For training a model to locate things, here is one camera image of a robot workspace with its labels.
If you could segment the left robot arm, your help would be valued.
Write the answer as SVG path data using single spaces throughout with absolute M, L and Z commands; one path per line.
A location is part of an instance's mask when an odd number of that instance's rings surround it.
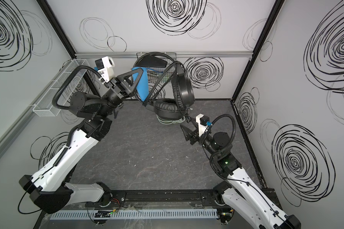
M 89 66 L 76 67 L 55 93 L 52 104 L 84 120 L 70 130 L 66 144 L 46 165 L 32 176 L 24 175 L 19 181 L 32 202 L 48 214 L 56 213 L 67 205 L 83 202 L 107 207 L 115 200 L 111 190 L 102 182 L 71 184 L 65 179 L 80 159 L 107 135 L 112 124 L 108 116 L 126 98 L 133 96 L 138 84 L 147 77 L 147 71 L 137 67 L 111 79 L 107 83 L 109 91 L 103 97 L 78 91 L 72 95 L 70 106 L 59 105 L 57 102 L 60 96 L 81 70 L 89 70 L 100 76 L 99 72 Z

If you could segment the mint green headphones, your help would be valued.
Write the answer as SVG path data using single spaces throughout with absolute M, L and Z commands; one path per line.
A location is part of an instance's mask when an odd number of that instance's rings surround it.
M 158 115 L 157 115 L 157 119 L 163 125 L 176 125 L 176 124 L 181 124 L 185 121 L 184 117 L 182 117 L 181 119 L 178 119 L 178 120 L 167 120 L 167 119 L 161 118 Z

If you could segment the black and blue headphones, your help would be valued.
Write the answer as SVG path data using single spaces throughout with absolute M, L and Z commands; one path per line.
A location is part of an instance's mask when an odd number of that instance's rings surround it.
M 149 52 L 144 56 L 157 53 Z M 145 73 L 147 72 L 145 67 L 141 68 Z M 157 99 L 157 95 L 167 84 L 171 84 L 174 97 Z M 185 67 L 180 61 L 176 60 L 170 64 L 151 89 L 148 86 L 148 84 L 144 85 L 143 91 L 140 93 L 137 91 L 133 96 L 146 109 L 153 111 L 163 119 L 178 120 L 184 117 L 190 120 L 190 108 L 195 102 L 195 96 L 191 80 L 185 75 Z

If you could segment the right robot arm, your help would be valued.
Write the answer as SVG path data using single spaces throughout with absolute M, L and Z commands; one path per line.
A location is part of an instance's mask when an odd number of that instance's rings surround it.
M 232 132 L 211 130 L 222 118 L 232 123 Z M 244 218 L 254 229 L 299 229 L 302 224 L 295 215 L 288 215 L 278 207 L 252 181 L 242 164 L 231 153 L 232 142 L 236 135 L 236 122 L 232 115 L 222 114 L 213 121 L 206 115 L 196 118 L 186 116 L 194 130 L 180 125 L 185 140 L 191 145 L 198 143 L 214 173 L 223 180 L 215 187 L 215 201 L 218 205 L 228 205 Z

